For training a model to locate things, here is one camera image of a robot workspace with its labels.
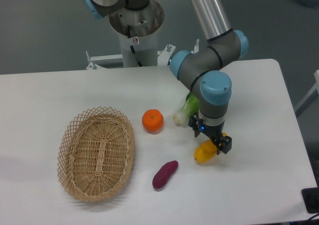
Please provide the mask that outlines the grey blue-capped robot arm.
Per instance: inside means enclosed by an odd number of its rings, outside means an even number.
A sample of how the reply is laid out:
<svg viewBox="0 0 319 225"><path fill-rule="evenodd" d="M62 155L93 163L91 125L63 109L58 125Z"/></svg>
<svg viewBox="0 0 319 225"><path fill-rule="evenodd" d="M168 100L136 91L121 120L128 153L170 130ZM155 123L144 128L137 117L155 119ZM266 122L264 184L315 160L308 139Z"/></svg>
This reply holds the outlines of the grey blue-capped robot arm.
<svg viewBox="0 0 319 225"><path fill-rule="evenodd" d="M164 11L155 0L83 0L95 18L108 17L121 41L124 67L157 66L156 33ZM168 60L172 74L199 100L199 110L188 117L195 136L205 134L217 153L228 153L232 139L223 135L232 93L230 77L221 70L245 55L249 42L234 30L220 0L190 0L207 47L199 52L182 50Z"/></svg>

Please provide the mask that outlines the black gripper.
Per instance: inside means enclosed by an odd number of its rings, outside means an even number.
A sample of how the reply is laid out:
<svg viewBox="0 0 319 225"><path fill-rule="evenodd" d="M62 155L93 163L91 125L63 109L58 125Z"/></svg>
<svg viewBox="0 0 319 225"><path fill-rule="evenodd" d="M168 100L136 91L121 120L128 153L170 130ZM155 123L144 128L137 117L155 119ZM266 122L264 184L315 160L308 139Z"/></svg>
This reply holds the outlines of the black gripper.
<svg viewBox="0 0 319 225"><path fill-rule="evenodd" d="M216 126L205 124L198 114L193 114L188 121L188 126L194 131L194 136L198 137L203 133L211 139L217 148L216 154L227 154L232 148L232 138L227 134L223 134L224 122Z"/></svg>

